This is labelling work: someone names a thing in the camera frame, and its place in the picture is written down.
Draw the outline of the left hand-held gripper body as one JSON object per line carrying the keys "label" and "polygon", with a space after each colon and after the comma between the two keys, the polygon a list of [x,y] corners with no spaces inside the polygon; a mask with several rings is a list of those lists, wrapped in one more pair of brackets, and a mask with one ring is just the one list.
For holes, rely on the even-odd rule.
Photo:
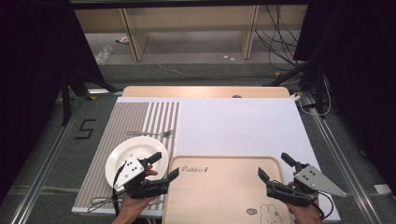
{"label": "left hand-held gripper body", "polygon": [[168,178],[148,180],[148,176],[158,174],[152,168],[148,159],[139,160],[130,157],[115,175],[113,192],[126,192],[132,199],[145,199],[166,194],[170,180]]}

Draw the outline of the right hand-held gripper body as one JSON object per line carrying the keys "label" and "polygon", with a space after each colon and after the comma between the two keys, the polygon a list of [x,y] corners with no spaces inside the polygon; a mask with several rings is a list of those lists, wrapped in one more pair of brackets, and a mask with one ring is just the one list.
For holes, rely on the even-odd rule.
{"label": "right hand-held gripper body", "polygon": [[335,185],[314,165],[307,165],[294,175],[293,183],[285,185],[265,177],[266,194],[283,203],[308,206],[314,203],[320,192],[346,197],[347,194]]}

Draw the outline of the white plate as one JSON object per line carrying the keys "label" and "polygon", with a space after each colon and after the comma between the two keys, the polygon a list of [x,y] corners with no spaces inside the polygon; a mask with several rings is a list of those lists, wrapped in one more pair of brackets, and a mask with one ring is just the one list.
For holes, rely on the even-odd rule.
{"label": "white plate", "polygon": [[161,179],[166,174],[169,163],[169,154],[166,147],[159,140],[147,136],[138,136],[122,142],[107,158],[106,180],[108,184],[110,186],[114,185],[117,171],[131,156],[143,160],[157,152],[162,153],[162,157],[153,164],[153,170],[158,174],[148,176],[148,180]]}

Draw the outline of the light wooden tray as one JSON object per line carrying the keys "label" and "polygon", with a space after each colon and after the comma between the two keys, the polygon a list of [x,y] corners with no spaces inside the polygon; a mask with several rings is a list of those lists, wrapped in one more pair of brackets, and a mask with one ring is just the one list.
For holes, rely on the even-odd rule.
{"label": "light wooden tray", "polygon": [[294,224],[288,207],[266,195],[263,169],[281,180],[271,157],[178,156],[179,176],[165,196],[163,224]]}

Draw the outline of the person's right hand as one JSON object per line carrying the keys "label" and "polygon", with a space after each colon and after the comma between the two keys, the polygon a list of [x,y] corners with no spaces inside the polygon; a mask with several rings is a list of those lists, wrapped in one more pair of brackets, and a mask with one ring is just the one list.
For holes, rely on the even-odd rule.
{"label": "person's right hand", "polygon": [[320,212],[313,204],[301,207],[287,203],[287,207],[295,216],[297,224],[322,224]]}

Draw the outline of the person's left hand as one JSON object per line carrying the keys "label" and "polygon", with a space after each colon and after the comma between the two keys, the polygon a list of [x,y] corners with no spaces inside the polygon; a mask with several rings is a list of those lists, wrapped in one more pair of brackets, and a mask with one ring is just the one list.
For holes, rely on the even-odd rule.
{"label": "person's left hand", "polygon": [[120,213],[118,217],[132,222],[138,218],[141,212],[154,200],[156,196],[145,199],[132,199],[128,194],[124,194],[121,203]]}

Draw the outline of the grey striped placemat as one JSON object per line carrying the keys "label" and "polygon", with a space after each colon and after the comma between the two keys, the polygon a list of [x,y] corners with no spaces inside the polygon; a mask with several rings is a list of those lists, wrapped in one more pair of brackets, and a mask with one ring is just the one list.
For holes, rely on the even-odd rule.
{"label": "grey striped placemat", "polygon": [[[177,148],[177,126],[181,103],[175,101],[124,102],[118,100],[111,112],[91,166],[83,181],[72,211],[75,213],[112,214],[112,186],[106,180],[106,161],[110,153],[122,142],[147,136],[159,140],[171,160]],[[127,132],[159,133],[173,130],[167,138],[155,135],[127,135]]]}

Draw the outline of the white board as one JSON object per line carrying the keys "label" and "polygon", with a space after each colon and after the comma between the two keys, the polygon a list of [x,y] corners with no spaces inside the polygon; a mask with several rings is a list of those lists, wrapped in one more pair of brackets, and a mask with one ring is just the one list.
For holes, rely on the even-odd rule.
{"label": "white board", "polygon": [[[282,161],[283,152],[301,163],[318,163],[297,107],[290,98],[121,97],[118,100],[181,103],[177,148],[172,159],[178,156],[271,157],[281,169],[282,179],[277,181],[283,183],[290,182],[294,172]],[[167,173],[172,170],[172,159]],[[145,210],[144,216],[163,220],[166,195]]]}

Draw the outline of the black metal stand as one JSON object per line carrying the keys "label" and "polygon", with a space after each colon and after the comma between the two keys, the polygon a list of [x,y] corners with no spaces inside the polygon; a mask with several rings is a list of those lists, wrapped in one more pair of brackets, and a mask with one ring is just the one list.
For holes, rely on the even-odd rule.
{"label": "black metal stand", "polygon": [[60,76],[64,112],[63,125],[71,118],[69,89],[72,89],[76,96],[86,96],[88,94],[88,89],[84,85],[85,82],[94,83],[110,92],[122,91],[120,88],[107,84],[102,78],[91,76],[77,68],[64,69]]}
{"label": "black metal stand", "polygon": [[320,117],[325,116],[327,114],[323,108],[323,94],[328,92],[328,88],[326,82],[324,80],[324,74],[319,66],[319,63],[315,60],[308,60],[291,71],[289,71],[286,75],[281,77],[277,77],[274,81],[269,84],[265,84],[265,87],[278,87],[281,83],[286,82],[292,77],[297,76],[302,73],[302,77],[299,81],[300,88],[304,90],[308,90],[311,86],[315,86],[316,88],[316,111]]}

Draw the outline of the black curtain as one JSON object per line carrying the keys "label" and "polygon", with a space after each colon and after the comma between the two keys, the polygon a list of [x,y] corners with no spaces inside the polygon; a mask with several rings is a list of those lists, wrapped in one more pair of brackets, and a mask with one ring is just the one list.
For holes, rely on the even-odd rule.
{"label": "black curtain", "polygon": [[42,134],[62,81],[102,74],[69,0],[0,0],[0,203]]}
{"label": "black curtain", "polygon": [[340,15],[319,65],[362,150],[396,194],[396,0],[308,0],[295,58]]}

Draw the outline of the clear plastic wrapper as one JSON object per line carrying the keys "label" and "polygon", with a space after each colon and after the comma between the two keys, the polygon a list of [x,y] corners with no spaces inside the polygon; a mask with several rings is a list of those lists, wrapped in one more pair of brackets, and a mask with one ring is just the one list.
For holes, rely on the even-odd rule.
{"label": "clear plastic wrapper", "polygon": [[100,65],[106,64],[110,58],[112,50],[113,48],[109,45],[103,46],[100,52],[95,56],[96,63]]}

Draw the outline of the light wooden bench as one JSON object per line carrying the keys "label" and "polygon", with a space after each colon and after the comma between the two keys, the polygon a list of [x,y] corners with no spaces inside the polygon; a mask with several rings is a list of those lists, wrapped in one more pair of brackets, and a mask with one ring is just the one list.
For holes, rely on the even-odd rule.
{"label": "light wooden bench", "polygon": [[237,31],[244,59],[250,58],[253,33],[267,30],[276,6],[241,7],[144,7],[77,9],[86,34],[125,33],[133,59],[142,60],[151,33]]}

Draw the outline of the metal floor rail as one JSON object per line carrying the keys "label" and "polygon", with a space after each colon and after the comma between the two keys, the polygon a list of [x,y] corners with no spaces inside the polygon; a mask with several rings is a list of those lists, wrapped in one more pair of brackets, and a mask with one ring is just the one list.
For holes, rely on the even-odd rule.
{"label": "metal floor rail", "polygon": [[353,197],[365,222],[367,224],[383,224],[369,193],[364,189],[362,183],[359,181],[358,176],[353,170],[353,166],[347,160],[346,155],[342,151],[342,148],[330,129],[327,123],[328,114],[322,112],[320,108],[316,109],[315,107],[311,108],[310,112],[313,114],[312,118],[326,142],[327,149],[332,155],[337,169],[346,182],[347,192]]}
{"label": "metal floor rail", "polygon": [[51,169],[53,168],[64,146],[66,137],[70,134],[71,127],[75,122],[77,112],[80,110],[84,101],[85,97],[77,97],[72,102],[71,114],[63,121],[63,124],[60,126],[60,130],[56,132],[56,138],[51,143],[51,146],[46,153],[46,158],[39,163],[40,167],[34,175],[34,181],[27,187],[27,189],[21,191],[21,193],[23,194],[23,198],[21,199],[21,202],[9,224],[26,223],[40,195],[40,192],[42,191],[46,181],[48,180]]}

